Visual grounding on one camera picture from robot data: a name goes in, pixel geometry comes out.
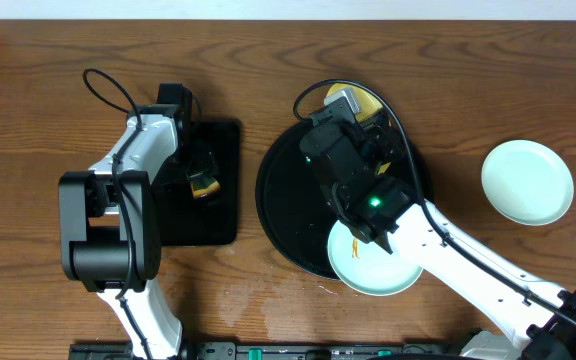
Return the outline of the yellow plate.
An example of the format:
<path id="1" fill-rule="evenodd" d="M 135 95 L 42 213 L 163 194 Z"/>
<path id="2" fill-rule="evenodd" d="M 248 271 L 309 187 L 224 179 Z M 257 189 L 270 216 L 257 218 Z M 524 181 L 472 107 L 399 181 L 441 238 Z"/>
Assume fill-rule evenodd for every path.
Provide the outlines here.
<path id="1" fill-rule="evenodd" d="M 324 104 L 329 105 L 340 98 L 344 98 L 348 102 L 358 122 L 367 120 L 383 108 L 383 105 L 367 91 L 354 85 L 342 83 L 335 83 L 329 88 L 324 98 Z"/>

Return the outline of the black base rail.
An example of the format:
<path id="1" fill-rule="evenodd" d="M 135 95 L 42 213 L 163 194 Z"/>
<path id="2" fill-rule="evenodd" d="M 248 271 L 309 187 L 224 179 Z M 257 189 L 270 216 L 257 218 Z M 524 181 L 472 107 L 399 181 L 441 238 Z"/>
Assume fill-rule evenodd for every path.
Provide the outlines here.
<path id="1" fill-rule="evenodd" d="M 360 360 L 458 359 L 452 345 L 417 344 L 237 344 L 183 340 L 176 356 L 181 360 Z"/>

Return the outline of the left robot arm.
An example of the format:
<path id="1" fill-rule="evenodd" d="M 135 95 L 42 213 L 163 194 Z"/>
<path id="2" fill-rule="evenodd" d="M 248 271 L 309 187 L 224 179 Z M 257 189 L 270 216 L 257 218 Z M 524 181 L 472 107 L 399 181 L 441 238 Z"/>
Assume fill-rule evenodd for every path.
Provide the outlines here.
<path id="1" fill-rule="evenodd" d="M 178 185 L 194 199 L 220 189 L 212 151 L 196 140 L 195 102 L 135 106 L 111 150 L 58 183 L 61 261 L 115 312 L 133 359 L 175 359 L 183 326 L 157 274 L 165 228 L 174 224 L 159 189 Z"/>

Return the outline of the yellow green scrub sponge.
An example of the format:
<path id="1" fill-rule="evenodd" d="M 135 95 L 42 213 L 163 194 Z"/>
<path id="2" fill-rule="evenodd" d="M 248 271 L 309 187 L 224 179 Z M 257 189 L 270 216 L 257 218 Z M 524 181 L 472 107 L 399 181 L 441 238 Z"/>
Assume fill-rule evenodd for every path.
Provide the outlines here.
<path id="1" fill-rule="evenodd" d="M 192 196 L 200 199 L 217 193 L 221 189 L 220 183 L 212 175 L 200 174 L 189 179 Z"/>

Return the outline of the black round tray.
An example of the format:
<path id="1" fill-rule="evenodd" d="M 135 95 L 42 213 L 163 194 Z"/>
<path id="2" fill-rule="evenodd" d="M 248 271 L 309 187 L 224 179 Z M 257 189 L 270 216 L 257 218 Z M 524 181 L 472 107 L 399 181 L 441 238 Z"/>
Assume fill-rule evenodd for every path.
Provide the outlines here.
<path id="1" fill-rule="evenodd" d="M 327 199 L 310 162 L 300 150 L 302 138 L 313 129 L 299 122 L 282 134 L 268 150 L 258 172 L 256 206 L 260 222 L 274 247 L 290 262 L 311 274 L 336 280 L 328 257 L 328 237 L 337 221 L 335 204 Z M 397 178 L 409 198 L 416 195 L 408 160 L 412 152 L 425 197 L 434 199 L 429 170 L 410 140 L 397 129 L 373 127 L 368 136 L 388 147 L 394 160 L 385 175 Z"/>

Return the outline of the mint plate front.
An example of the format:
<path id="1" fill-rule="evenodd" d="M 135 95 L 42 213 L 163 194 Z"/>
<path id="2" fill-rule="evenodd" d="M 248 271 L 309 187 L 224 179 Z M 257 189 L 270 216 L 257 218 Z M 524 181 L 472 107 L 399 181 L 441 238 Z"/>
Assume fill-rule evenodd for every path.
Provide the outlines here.
<path id="1" fill-rule="evenodd" d="M 327 241 L 329 263 L 348 287 L 370 296 L 390 296 L 411 287 L 423 269 L 375 243 L 357 240 L 340 221 L 334 223 Z"/>

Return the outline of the mint plate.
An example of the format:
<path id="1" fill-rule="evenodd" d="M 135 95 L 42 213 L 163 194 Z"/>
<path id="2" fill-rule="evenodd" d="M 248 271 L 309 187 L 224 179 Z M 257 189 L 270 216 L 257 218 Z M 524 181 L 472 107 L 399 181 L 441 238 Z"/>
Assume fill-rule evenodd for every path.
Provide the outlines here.
<path id="1" fill-rule="evenodd" d="M 482 165 L 481 184 L 497 212 L 527 226 L 559 220 L 574 198 L 566 163 L 547 146 L 530 140 L 511 140 L 492 149 Z"/>
<path id="2" fill-rule="evenodd" d="M 375 243 L 357 240 L 340 221 L 334 223 L 327 241 L 329 263 L 348 287 L 370 296 L 390 296 L 411 287 L 423 269 Z"/>

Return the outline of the black rectangular tray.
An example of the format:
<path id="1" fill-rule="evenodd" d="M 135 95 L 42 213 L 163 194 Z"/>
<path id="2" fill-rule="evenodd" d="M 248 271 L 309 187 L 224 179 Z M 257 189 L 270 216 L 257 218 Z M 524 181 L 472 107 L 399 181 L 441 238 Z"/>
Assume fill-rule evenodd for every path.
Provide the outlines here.
<path id="1" fill-rule="evenodd" d="M 239 220 L 240 124 L 236 120 L 204 121 L 202 130 L 212 146 L 221 189 L 194 199 L 189 182 L 170 156 L 153 183 L 164 246 L 222 246 L 232 243 Z"/>

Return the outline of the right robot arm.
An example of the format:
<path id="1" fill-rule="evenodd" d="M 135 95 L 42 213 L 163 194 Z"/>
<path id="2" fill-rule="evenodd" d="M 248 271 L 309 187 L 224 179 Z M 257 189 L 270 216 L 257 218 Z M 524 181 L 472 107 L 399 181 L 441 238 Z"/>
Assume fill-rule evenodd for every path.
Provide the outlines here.
<path id="1" fill-rule="evenodd" d="M 421 268 L 488 317 L 524 359 L 576 359 L 576 290 L 535 277 L 451 223 L 426 199 L 402 127 L 342 105 L 312 113 L 299 148 L 337 217 L 327 249 L 340 279 Z"/>

